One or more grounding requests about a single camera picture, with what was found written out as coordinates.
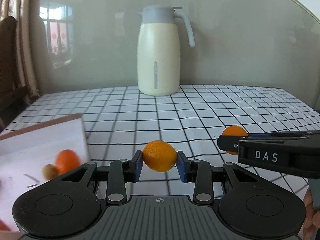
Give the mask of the person right hand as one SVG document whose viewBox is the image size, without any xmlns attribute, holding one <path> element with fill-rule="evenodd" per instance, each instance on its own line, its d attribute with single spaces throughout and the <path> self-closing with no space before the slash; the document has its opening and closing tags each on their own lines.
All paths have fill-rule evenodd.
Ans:
<svg viewBox="0 0 320 240">
<path fill-rule="evenodd" d="M 303 202 L 306 207 L 306 218 L 303 224 L 303 239 L 310 240 L 316 229 L 319 229 L 320 226 L 319 211 L 316 212 L 313 208 L 310 189 L 307 190 Z"/>
</svg>

